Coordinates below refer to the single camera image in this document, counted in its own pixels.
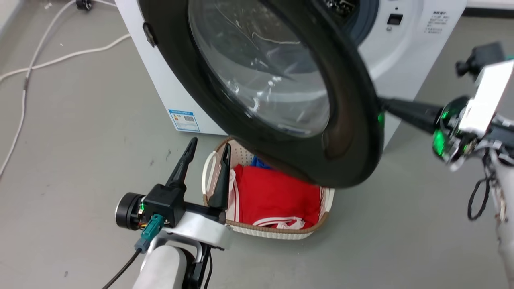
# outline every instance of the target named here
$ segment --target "black baseboard strip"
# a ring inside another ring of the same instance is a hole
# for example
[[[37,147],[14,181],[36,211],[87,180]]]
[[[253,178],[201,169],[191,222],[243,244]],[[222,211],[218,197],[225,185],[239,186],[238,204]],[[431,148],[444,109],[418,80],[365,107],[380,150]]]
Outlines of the black baseboard strip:
[[[487,17],[487,18],[514,19],[514,10],[468,7],[464,10],[464,13],[462,13],[462,16],[464,16],[464,17]]]

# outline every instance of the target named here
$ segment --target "white washing machine body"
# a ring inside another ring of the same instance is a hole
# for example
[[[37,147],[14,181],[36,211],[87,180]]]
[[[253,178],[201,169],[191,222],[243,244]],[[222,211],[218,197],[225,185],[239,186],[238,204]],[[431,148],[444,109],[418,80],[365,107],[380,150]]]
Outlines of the white washing machine body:
[[[148,43],[137,0],[116,0],[116,4],[175,128],[226,135]],[[466,4],[467,0],[379,0],[373,27],[359,45],[378,95],[416,97]],[[385,144],[398,125],[399,120],[387,118]]]

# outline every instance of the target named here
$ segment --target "blue and white sticker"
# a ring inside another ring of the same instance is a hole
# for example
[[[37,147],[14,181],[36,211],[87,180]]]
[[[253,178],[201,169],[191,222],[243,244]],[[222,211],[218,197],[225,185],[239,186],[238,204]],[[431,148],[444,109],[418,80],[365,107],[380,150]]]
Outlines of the blue and white sticker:
[[[169,110],[171,119],[179,131],[199,132],[200,128],[192,112]]]

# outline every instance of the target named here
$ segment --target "laundry basket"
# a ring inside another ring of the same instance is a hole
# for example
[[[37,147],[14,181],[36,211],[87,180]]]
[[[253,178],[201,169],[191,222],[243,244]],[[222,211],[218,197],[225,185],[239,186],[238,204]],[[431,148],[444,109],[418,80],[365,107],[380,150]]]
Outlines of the laundry basket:
[[[208,206],[207,200],[212,196],[216,182],[219,177],[219,171],[221,165],[219,160],[223,154],[225,144],[229,143],[232,147],[230,168],[234,168],[237,164],[242,166],[248,166],[251,164],[253,154],[242,147],[232,138],[224,140],[207,158],[204,165],[204,170],[201,174],[201,191],[204,194],[204,204]],[[283,239],[283,240],[300,240],[310,236],[314,231],[319,229],[327,220],[328,212],[332,207],[332,201],[334,200],[334,189],[332,188],[321,188],[321,209],[319,215],[319,222],[311,228],[292,230],[292,229],[276,229],[269,227],[258,227],[249,224],[243,224],[227,220],[232,229],[236,232],[248,234],[257,237],[271,238],[271,239]]]

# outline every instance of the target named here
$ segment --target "brown basket rim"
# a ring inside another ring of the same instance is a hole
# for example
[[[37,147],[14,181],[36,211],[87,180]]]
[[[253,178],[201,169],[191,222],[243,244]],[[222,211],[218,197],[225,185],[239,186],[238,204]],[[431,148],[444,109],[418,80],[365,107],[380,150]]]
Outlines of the brown basket rim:
[[[229,141],[232,141],[232,140],[234,140],[232,137],[226,138],[224,141],[222,141],[219,144],[219,146],[216,147],[216,149],[214,151],[218,152],[226,143],[228,143]],[[207,203],[207,195],[203,195],[203,197],[204,197],[203,198],[204,205],[208,207],[209,204]],[[312,232],[318,230],[321,226],[323,226],[323,224],[325,224],[326,220],[328,219],[328,215],[329,215],[328,211],[324,212],[323,216],[321,216],[321,219],[319,220],[319,222],[316,225],[314,225],[308,229],[300,229],[300,230],[259,227],[259,226],[245,224],[245,223],[234,222],[231,220],[227,220],[227,224],[229,224],[230,226],[236,226],[236,227],[240,227],[240,228],[261,231],[261,232],[283,233],[283,234],[307,234],[307,233],[312,233]]]

